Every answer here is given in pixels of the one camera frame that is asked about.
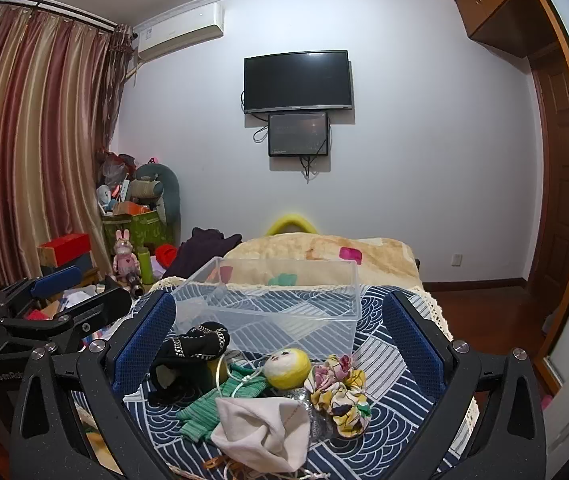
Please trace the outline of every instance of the black fabric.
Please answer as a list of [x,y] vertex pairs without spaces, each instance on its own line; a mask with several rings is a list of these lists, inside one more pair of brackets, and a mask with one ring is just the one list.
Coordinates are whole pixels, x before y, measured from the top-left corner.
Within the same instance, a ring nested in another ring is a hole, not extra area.
[[177,276],[188,278],[213,256],[224,256],[242,243],[242,235],[225,238],[217,229],[194,227],[191,238],[180,245],[178,256],[173,260],[163,278]]
[[[162,343],[149,368],[155,392],[149,392],[152,404],[171,404],[180,398],[187,388],[204,393],[212,389],[213,378],[206,364],[224,354],[229,345],[229,331],[220,323],[207,321],[193,327],[186,334]],[[158,380],[157,368],[164,365],[176,373],[175,380],[166,388]]]

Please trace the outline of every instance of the air conditioner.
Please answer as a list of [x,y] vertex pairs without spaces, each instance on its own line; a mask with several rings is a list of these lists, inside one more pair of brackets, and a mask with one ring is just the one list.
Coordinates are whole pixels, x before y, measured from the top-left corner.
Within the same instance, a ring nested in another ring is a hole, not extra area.
[[148,61],[185,46],[221,38],[224,35],[223,14],[220,4],[209,4],[143,30],[138,57]]

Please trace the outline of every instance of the striped curtain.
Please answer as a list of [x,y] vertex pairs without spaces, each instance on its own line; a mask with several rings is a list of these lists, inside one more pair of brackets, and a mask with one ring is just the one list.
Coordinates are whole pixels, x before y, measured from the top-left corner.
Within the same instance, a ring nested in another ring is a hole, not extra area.
[[110,34],[0,4],[0,281],[40,275],[37,246],[90,235],[108,272],[95,193],[98,95]]

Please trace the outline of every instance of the power cord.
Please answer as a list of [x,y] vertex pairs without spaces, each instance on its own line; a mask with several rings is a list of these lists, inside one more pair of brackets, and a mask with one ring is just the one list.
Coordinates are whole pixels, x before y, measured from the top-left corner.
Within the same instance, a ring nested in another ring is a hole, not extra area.
[[[262,137],[260,137],[259,139],[256,139],[256,135],[260,132],[263,132],[264,130],[266,130],[264,135]],[[269,125],[267,124],[266,126],[262,126],[262,128],[260,128],[258,131],[256,131],[253,134],[253,142],[260,144],[260,142],[263,142],[264,139],[266,139],[266,137],[268,137],[268,135],[269,135]]]
[[[244,111],[244,90],[242,91],[242,94],[240,94],[240,104],[242,105],[242,111]],[[264,142],[264,139],[266,139],[266,137],[269,136],[269,119],[263,119],[261,117],[258,117],[255,114],[250,114],[250,115],[253,115],[253,117],[255,117],[256,119],[266,123],[266,126],[263,126],[262,128],[260,128],[258,131],[256,131],[253,134],[253,142],[260,144],[260,142]],[[266,132],[264,133],[264,135],[262,137],[260,137],[259,139],[256,139],[256,135],[260,132],[264,132],[265,130],[266,130]]]
[[[329,120],[328,116],[327,116],[327,122],[328,122],[327,139],[329,140],[328,148],[330,150],[331,149],[331,141],[330,141],[330,139],[331,139],[331,121]],[[315,152],[315,155],[313,155],[312,158],[309,155],[301,156],[299,158],[299,163],[302,165],[302,171],[304,173],[304,178],[307,180],[307,184],[309,183],[309,174],[311,173],[311,164],[313,164],[313,162],[317,159],[317,154],[322,151],[322,148],[324,148],[324,145],[327,143],[327,139],[322,141],[322,144],[317,149],[317,152]]]
[[[240,104],[242,104],[242,111],[244,111],[244,90],[242,91],[242,94],[240,94]],[[255,114],[250,113],[249,115],[253,115],[253,117],[255,117],[256,119],[263,121],[263,123],[269,122],[269,119],[264,119],[264,118],[258,117]]]

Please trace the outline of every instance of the green doll clothes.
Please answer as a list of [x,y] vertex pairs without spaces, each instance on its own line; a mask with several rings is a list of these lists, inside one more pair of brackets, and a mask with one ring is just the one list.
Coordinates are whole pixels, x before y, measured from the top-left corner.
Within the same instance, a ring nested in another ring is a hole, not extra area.
[[[234,364],[229,365],[229,368],[231,369],[231,374],[220,387],[222,397],[231,397],[238,384],[242,382],[242,378],[250,376],[255,371],[251,368],[243,368]],[[269,384],[266,382],[266,378],[263,375],[258,375],[242,384],[234,397],[238,399],[253,399],[258,397],[268,387]],[[186,436],[194,444],[200,442],[202,438],[211,442],[211,434],[220,423],[220,416],[215,404],[215,399],[219,396],[218,388],[213,388],[199,399],[194,400],[185,409],[180,410],[177,418],[184,421],[184,426],[180,428],[180,434]]]

